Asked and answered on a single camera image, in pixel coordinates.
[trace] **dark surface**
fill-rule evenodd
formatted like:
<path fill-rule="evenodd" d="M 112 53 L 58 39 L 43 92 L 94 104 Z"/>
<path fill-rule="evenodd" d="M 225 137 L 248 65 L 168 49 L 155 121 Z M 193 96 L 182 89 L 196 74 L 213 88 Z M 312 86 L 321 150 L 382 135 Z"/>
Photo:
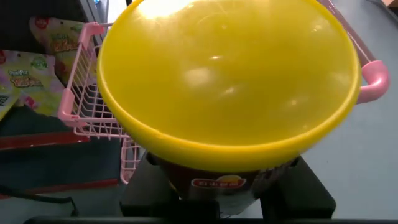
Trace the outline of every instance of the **dark surface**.
<path fill-rule="evenodd" d="M 11 108 L 0 121 L 0 137 L 70 130 L 58 118 L 37 114 L 27 106 Z"/>
<path fill-rule="evenodd" d="M 0 185 L 36 189 L 118 179 L 121 144 L 115 139 L 0 151 Z"/>
<path fill-rule="evenodd" d="M 167 224 L 167 223 L 181 223 L 172 222 L 162 218 L 149 217 L 37 217 L 27 220 L 25 224 Z M 189 223 L 203 223 L 192 220 Z M 220 224 L 260 224 L 264 223 L 262 219 L 221 219 L 207 223 Z M 398 223 L 398 220 L 286 220 L 281 222 L 283 224 L 393 224 Z"/>

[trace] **printed label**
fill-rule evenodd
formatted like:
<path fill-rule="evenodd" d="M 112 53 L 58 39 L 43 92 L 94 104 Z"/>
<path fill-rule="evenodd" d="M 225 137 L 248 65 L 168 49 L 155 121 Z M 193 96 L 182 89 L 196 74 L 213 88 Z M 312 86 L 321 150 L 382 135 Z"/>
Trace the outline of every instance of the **printed label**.
<path fill-rule="evenodd" d="M 238 175 L 224 175 L 216 180 L 196 178 L 191 181 L 195 187 L 218 188 L 218 189 L 236 189 L 242 187 L 246 179 Z"/>
<path fill-rule="evenodd" d="M 40 28 L 40 29 L 45 29 L 47 25 L 49 24 L 49 19 L 48 18 L 35 18 L 35 25 Z"/>
<path fill-rule="evenodd" d="M 5 106 L 8 98 L 8 96 L 0 95 L 0 106 Z"/>
<path fill-rule="evenodd" d="M 43 86 L 40 80 L 32 77 L 29 75 L 29 71 L 27 70 L 14 70 L 8 71 L 11 78 L 10 81 L 14 84 L 17 88 L 24 88 L 30 86 Z"/>
<path fill-rule="evenodd" d="M 3 50 L 0 50 L 0 65 L 6 63 L 6 54 Z"/>
<path fill-rule="evenodd" d="M 55 53 L 76 50 L 79 46 L 78 42 L 73 41 L 66 34 L 53 34 L 51 39 Z"/>
<path fill-rule="evenodd" d="M 45 70 L 47 69 L 47 62 L 43 57 L 35 57 L 33 58 L 32 63 L 30 65 L 38 70 Z"/>

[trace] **wire basket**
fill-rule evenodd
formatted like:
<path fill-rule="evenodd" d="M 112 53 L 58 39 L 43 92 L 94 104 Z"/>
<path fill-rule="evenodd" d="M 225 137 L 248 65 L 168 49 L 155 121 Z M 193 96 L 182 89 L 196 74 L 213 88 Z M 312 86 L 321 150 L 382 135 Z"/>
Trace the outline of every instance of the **wire basket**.
<path fill-rule="evenodd" d="M 58 111 L 58 117 L 67 126 L 73 127 L 77 135 L 129 137 L 105 105 L 95 82 L 101 43 L 95 45 L 94 37 L 104 34 L 111 25 L 88 23 L 80 34 L 76 58 Z"/>
<path fill-rule="evenodd" d="M 120 179 L 127 184 L 136 171 L 136 167 L 145 150 L 138 146 L 131 138 L 125 138 L 122 143 Z"/>

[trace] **red shelf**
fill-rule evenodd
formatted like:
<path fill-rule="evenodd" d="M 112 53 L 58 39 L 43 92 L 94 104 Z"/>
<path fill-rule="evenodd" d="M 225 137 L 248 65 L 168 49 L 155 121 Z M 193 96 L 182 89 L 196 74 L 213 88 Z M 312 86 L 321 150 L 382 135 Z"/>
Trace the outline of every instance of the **red shelf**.
<path fill-rule="evenodd" d="M 65 145 L 89 141 L 89 137 L 77 136 L 73 131 L 8 136 L 0 138 L 0 150 L 27 149 L 37 146 Z"/>

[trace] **red label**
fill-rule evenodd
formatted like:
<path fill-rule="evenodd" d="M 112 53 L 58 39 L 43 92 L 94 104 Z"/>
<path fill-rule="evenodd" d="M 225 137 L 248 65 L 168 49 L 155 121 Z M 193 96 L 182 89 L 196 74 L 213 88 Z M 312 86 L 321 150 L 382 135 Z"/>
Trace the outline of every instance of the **red label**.
<path fill-rule="evenodd" d="M 38 18 L 38 17 L 35 18 L 35 25 L 40 29 L 45 29 L 48 24 L 49 24 L 48 18 Z"/>
<path fill-rule="evenodd" d="M 242 187 L 245 183 L 246 179 L 238 175 L 225 175 L 216 180 L 196 178 L 191 181 L 191 184 L 195 187 L 221 189 L 236 189 Z"/>
<path fill-rule="evenodd" d="M 0 50 L 0 65 L 6 63 L 6 54 L 4 51 Z"/>

